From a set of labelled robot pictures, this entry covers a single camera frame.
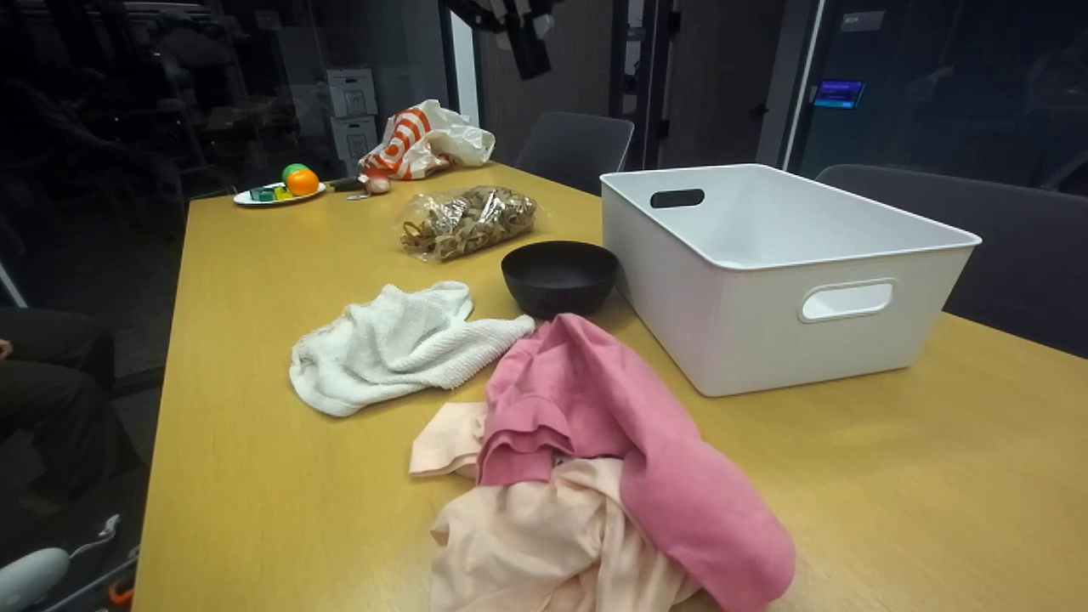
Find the peach shirt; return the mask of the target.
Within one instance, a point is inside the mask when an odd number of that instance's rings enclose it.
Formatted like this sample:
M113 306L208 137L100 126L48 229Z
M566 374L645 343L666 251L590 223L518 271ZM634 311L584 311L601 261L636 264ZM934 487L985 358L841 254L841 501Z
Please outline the peach shirt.
M431 612L674 612L699 594L625 518L616 459L479 487L484 422L484 400L450 400L413 441L413 475L472 482L431 521Z

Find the green toy ball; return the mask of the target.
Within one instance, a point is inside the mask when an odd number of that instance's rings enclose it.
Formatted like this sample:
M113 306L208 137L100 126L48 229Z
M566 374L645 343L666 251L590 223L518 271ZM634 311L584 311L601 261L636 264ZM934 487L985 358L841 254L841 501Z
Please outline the green toy ball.
M309 168L308 164L286 164L280 178L291 181L293 173L302 173L302 170L309 170Z

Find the grey chair behind bin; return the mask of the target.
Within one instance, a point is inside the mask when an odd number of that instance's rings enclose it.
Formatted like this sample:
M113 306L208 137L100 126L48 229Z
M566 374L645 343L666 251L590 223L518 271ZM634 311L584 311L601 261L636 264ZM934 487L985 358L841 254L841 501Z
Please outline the grey chair behind bin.
M1088 358L1088 200L930 170L837 164L822 183L984 237L950 311Z

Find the black bowl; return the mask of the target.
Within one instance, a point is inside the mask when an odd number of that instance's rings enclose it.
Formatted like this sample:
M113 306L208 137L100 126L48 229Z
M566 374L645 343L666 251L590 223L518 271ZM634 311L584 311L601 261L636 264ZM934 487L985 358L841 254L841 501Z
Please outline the black bowl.
M620 257L609 248L590 240L535 240L514 248L500 261L500 271L514 304L528 315L590 315L609 300L620 279Z

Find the white cloth shirt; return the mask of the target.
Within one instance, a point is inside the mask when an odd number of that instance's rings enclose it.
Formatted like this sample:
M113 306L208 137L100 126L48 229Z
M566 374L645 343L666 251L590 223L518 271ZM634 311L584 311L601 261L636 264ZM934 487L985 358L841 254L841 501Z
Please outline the white cloth shirt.
M314 411L346 419L414 391L455 391L530 331L530 315L475 321L465 281L385 287L293 347L291 383Z

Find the pink shirt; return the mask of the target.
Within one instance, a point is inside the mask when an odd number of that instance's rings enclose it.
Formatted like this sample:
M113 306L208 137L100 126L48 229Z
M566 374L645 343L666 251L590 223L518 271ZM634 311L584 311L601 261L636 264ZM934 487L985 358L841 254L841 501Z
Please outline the pink shirt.
M788 532L656 370L591 321L562 312L518 341L488 407L488 487L543 482L562 459L620 459L625 518L724 612L767 612L788 593Z

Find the white plate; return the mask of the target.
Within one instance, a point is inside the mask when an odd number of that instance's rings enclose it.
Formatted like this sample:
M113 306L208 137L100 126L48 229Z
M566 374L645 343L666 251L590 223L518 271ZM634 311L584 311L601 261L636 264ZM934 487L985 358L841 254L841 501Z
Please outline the white plate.
M320 183L314 193L293 193L284 181L280 183L263 183L263 187L246 187L233 196L237 209L291 209L291 203L308 203L324 196L331 187Z

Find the orange toy ball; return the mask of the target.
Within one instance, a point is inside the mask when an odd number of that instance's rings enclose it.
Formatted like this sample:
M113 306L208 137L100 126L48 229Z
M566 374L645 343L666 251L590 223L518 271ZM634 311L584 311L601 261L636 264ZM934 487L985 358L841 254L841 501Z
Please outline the orange toy ball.
M293 178L286 181L286 192L291 192L293 196L314 196L314 193L320 192L320 178L316 178L314 170L293 173Z

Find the clear bag of snacks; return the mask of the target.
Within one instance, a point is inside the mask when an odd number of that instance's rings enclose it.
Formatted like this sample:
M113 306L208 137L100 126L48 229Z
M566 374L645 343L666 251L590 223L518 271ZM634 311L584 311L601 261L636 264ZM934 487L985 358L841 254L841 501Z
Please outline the clear bag of snacks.
M403 245L450 261L530 234L535 215L539 200L508 187L420 193L403 220Z

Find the white plastic bin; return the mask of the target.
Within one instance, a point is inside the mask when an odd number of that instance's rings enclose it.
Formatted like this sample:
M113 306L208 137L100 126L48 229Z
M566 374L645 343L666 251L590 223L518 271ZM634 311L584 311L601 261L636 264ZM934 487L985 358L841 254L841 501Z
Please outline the white plastic bin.
M907 366L981 234L767 164L601 173L622 294L700 396Z

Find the red white shopping bag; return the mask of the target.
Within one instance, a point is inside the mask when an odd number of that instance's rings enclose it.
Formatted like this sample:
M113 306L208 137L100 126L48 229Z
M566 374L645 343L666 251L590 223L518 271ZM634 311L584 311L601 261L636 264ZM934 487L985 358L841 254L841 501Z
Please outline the red white shopping bag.
M450 168L488 168L496 137L470 115L422 98L385 122L385 137L359 168L365 178L422 181Z

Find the grey office chair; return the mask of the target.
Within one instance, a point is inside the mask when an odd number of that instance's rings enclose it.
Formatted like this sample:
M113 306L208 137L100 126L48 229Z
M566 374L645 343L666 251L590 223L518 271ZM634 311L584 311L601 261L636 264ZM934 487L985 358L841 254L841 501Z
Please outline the grey office chair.
M542 112L518 168L539 178L597 193L601 173L625 168L636 126L616 115L591 112Z

